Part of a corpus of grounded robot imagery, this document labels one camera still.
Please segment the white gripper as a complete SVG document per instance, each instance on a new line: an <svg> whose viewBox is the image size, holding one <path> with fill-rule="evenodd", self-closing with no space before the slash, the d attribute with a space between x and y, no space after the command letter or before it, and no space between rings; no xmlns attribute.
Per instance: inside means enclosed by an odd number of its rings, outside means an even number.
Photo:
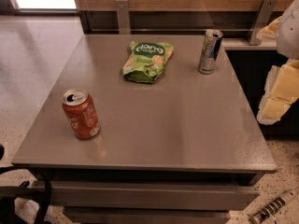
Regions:
<svg viewBox="0 0 299 224"><path fill-rule="evenodd" d="M258 39L277 37L278 53L289 59L299 59L299 0L294 0L278 17L261 29ZM299 98L299 61L287 61L281 67L273 65L264 85L264 95L256 116L259 123L272 125L281 120Z"/></svg>

